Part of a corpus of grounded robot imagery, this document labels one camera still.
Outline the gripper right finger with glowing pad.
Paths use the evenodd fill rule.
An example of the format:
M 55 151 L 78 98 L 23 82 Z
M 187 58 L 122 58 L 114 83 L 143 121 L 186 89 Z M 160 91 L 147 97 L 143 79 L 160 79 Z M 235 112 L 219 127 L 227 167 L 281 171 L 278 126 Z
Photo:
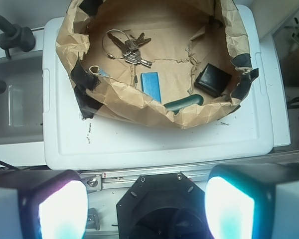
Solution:
M 204 204 L 216 239 L 299 239 L 299 163 L 216 165 Z

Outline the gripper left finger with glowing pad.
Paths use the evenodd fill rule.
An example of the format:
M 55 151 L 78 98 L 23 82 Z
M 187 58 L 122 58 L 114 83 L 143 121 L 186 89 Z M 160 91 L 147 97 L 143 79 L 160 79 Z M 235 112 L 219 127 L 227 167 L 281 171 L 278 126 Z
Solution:
M 87 216 L 77 172 L 0 171 L 0 239 L 81 239 Z

